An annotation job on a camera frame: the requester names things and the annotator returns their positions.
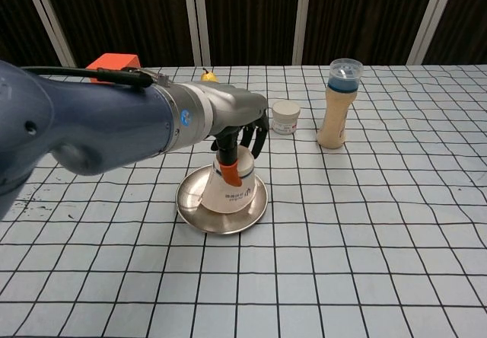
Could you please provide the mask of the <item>white partition frame post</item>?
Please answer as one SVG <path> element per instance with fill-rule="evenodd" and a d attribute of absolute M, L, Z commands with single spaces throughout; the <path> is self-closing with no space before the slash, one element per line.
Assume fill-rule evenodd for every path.
<path fill-rule="evenodd" d="M 421 65 L 431 45 L 448 0 L 429 0 L 410 50 L 407 65 Z"/>
<path fill-rule="evenodd" d="M 51 1 L 32 0 L 32 2 L 61 65 L 72 68 L 76 67 L 75 58 L 69 48 L 68 41 L 65 38 Z"/>
<path fill-rule="evenodd" d="M 296 21 L 294 28 L 294 43 L 292 52 L 292 65 L 301 65 L 304 53 L 304 41 L 307 28 L 309 0 L 298 0 Z"/>
<path fill-rule="evenodd" d="M 205 0 L 186 0 L 186 11 L 194 64 L 208 68 L 212 64 Z"/>

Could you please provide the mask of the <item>small white jar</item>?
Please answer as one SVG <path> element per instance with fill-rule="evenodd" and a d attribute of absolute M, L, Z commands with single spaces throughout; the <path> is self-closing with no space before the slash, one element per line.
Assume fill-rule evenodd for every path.
<path fill-rule="evenodd" d="M 272 105 L 272 128 L 281 135 L 291 135 L 297 129 L 300 106 L 292 100 L 279 100 Z"/>

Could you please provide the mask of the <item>white paper cup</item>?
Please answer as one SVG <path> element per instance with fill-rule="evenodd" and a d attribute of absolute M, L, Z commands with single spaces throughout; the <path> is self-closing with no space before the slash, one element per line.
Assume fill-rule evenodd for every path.
<path fill-rule="evenodd" d="M 256 176 L 254 172 L 254 156 L 242 145 L 237 147 L 237 170 L 241 181 L 240 186 L 225 182 L 217 159 L 213 161 L 208 182 L 203 190 L 201 201 L 204 207 L 213 212 L 229 214 L 246 207 L 256 194 Z"/>

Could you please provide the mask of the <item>round steel plate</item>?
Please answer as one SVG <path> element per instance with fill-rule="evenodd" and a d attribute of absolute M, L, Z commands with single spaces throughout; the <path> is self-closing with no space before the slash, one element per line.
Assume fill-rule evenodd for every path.
<path fill-rule="evenodd" d="M 248 206 L 237 212 L 218 213 L 204 207 L 201 201 L 211 169 L 210 165 L 201 167 L 179 185 L 176 205 L 181 218 L 194 228 L 210 234 L 236 234 L 256 224 L 268 205 L 268 193 L 262 180 L 256 177 L 256 195 Z"/>

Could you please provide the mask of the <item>beige bottle with blue cap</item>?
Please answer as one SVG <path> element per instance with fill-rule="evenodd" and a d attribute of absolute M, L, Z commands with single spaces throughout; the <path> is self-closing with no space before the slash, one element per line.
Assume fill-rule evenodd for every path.
<path fill-rule="evenodd" d="M 326 111 L 317 132 L 317 142 L 323 148 L 341 148 L 345 142 L 345 123 L 350 105 L 357 97 L 363 65 L 355 59 L 333 60 L 329 66 L 326 86 Z"/>

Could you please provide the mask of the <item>orange cube block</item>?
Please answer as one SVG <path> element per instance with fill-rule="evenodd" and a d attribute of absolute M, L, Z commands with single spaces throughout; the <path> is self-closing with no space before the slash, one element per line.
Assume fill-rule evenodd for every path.
<path fill-rule="evenodd" d="M 112 69 L 121 70 L 124 68 L 137 68 L 140 69 L 140 61 L 136 54 L 126 54 L 126 53 L 104 53 L 97 59 L 95 59 L 91 64 L 89 64 L 86 69 Z"/>

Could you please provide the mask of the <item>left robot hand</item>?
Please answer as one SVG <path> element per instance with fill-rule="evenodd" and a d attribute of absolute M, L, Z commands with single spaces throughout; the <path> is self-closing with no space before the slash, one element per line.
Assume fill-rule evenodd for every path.
<path fill-rule="evenodd" d="M 261 94 L 230 84 L 204 81 L 202 86 L 213 110 L 209 135 L 215 140 L 211 150 L 216 153 L 225 183 L 240 187 L 238 146 L 247 148 L 252 145 L 252 156 L 259 157 L 269 132 L 268 101 Z"/>

